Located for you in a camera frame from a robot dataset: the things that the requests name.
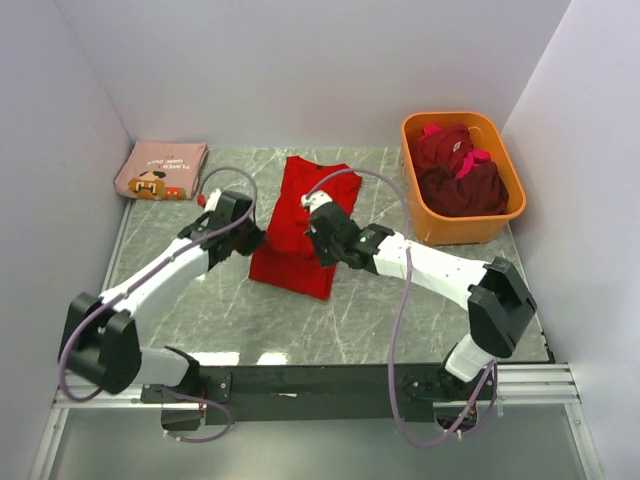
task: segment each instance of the gray marble surface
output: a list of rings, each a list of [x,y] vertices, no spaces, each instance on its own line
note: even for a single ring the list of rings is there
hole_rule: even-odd
[[[397,148],[212,149],[204,171],[233,165],[250,172],[260,188],[258,224],[268,225],[279,196],[285,158],[300,155],[320,164],[368,168],[399,182]],[[221,173],[207,185],[248,192],[247,182]],[[195,202],[140,200],[131,206],[110,278],[116,285],[159,255],[201,209]],[[353,218],[401,230],[402,212],[393,191],[363,179]],[[505,228],[485,245],[447,246],[443,251],[490,261],[502,256],[521,264]],[[164,313],[139,325],[144,346],[171,345],[187,352],[229,352],[240,364],[382,363],[398,309],[402,282],[338,266],[331,298],[311,297],[247,278],[250,259],[233,255],[169,301]],[[398,361],[439,362],[468,331],[466,312],[451,301],[413,287],[398,341]],[[546,361],[537,318],[525,332],[512,361]]]

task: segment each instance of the orange basket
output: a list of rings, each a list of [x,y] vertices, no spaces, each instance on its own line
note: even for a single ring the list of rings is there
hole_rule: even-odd
[[[443,217],[425,205],[413,169],[410,146],[418,142],[423,128],[430,123],[440,127],[465,124],[474,146],[491,154],[491,160],[498,166],[498,173],[509,192],[509,202],[503,215]],[[474,112],[424,112],[411,115],[402,124],[402,152],[400,173],[404,177],[411,221],[416,236],[427,245],[488,242],[509,220],[520,215],[527,204],[527,197],[500,133],[484,115]]]

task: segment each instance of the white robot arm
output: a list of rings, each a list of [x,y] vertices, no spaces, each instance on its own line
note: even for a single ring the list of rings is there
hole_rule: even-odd
[[[247,219],[226,234],[188,248],[207,234],[238,220],[251,203],[251,199],[242,194],[214,191],[208,197],[204,213],[180,231],[178,238],[142,270],[98,297],[88,293],[78,295],[69,306],[60,354],[71,333],[87,315],[118,296],[124,295],[124,298],[82,332],[69,355],[67,368],[114,394],[132,384],[158,384],[197,392],[198,362],[171,347],[140,347],[137,327],[162,311],[191,281],[234,251],[246,256],[262,245],[264,232]],[[128,294],[137,283],[140,285]]]
[[[309,236],[324,266],[338,261],[371,273],[407,278],[407,248],[412,283],[439,293],[469,312],[470,332],[453,348],[444,368],[472,381],[494,358],[508,358],[536,311],[536,304],[513,264],[466,260],[406,239],[379,225],[363,229],[318,191],[302,197],[310,213]]]

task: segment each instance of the dark red clothing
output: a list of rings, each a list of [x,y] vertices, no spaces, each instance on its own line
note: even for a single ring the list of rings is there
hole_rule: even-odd
[[[422,137],[418,144],[413,168],[420,176],[435,165],[446,165],[455,176],[462,167],[464,156],[474,150],[469,130],[462,124],[442,128]]]
[[[445,217],[501,215],[509,201],[494,162],[478,165],[460,179],[437,165],[423,172],[418,183],[424,203]]]
[[[425,128],[425,135],[411,146],[424,203],[446,217],[503,214],[509,193],[498,175],[497,165],[478,158],[473,168],[465,168],[468,173],[461,172],[465,156],[475,151],[467,127],[462,124],[442,129],[430,127],[435,126]]]
[[[309,212],[302,206],[302,195],[316,183],[347,165],[321,166],[295,156],[288,157],[280,187],[280,198],[267,227],[267,242],[251,258],[249,278],[327,300],[331,293],[335,267],[322,268],[311,240],[305,235]],[[332,178],[322,186],[334,202],[351,214],[362,179],[355,173]]]

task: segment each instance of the white backdrop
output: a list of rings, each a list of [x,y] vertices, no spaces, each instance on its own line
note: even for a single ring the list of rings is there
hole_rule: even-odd
[[[52,1],[0,14],[0,478],[28,478],[69,301],[97,292],[129,137]]]
[[[502,126],[569,0],[58,0],[134,139],[388,146]]]
[[[574,0],[504,129],[541,321],[607,478],[640,478],[640,4]]]

